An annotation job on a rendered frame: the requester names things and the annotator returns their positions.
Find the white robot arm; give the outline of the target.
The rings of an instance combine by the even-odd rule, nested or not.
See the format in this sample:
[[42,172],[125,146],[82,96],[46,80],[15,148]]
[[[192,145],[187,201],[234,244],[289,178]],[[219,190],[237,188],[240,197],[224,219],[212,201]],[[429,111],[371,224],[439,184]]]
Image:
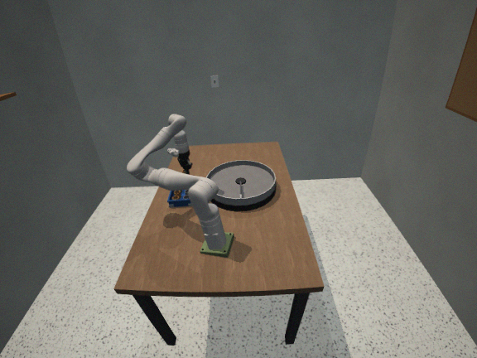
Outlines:
[[[127,165],[127,171],[140,181],[147,181],[168,191],[188,190],[188,196],[195,213],[198,215],[206,243],[209,249],[222,249],[226,244],[224,227],[217,205],[209,203],[218,193],[216,183],[206,177],[192,176],[168,168],[159,170],[144,162],[151,153],[164,148],[174,137],[175,148],[167,149],[173,157],[189,151],[186,133],[182,130],[186,118],[172,114],[156,137],[134,156]],[[209,206],[209,207],[208,207]]]

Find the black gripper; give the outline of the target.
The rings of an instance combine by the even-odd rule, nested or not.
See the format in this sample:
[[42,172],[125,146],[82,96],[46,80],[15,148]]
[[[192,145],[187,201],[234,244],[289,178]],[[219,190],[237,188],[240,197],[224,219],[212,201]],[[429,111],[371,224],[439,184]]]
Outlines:
[[192,163],[190,163],[190,150],[185,153],[179,153],[179,157],[177,158],[178,162],[180,163],[181,167],[183,167],[185,174],[189,174],[189,169],[192,167]]

